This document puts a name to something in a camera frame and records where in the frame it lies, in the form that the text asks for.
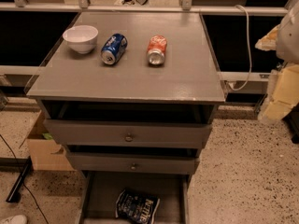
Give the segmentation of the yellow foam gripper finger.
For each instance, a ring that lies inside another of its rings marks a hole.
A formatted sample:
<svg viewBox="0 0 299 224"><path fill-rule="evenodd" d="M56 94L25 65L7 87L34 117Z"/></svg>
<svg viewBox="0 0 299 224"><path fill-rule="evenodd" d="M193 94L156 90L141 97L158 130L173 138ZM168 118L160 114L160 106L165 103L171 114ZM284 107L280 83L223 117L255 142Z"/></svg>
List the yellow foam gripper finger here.
<svg viewBox="0 0 299 224"><path fill-rule="evenodd" d="M277 122L285 118L298 104L299 64L290 63L280 71L271 71L258 120Z"/></svg>
<svg viewBox="0 0 299 224"><path fill-rule="evenodd" d="M275 50L277 48L278 28L279 26L277 25L269 33L259 39L255 44L255 48L263 51Z"/></svg>

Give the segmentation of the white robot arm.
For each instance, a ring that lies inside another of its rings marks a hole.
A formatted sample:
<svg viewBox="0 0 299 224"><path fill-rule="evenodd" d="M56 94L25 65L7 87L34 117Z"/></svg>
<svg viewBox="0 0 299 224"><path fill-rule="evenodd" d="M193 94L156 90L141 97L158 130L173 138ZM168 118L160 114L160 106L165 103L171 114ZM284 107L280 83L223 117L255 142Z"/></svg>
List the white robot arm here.
<svg viewBox="0 0 299 224"><path fill-rule="evenodd" d="M299 104L299 2L292 6L281 23L258 40L256 49L274 50L287 63L280 71L272 71L267 96L258 120L274 123L285 118Z"/></svg>

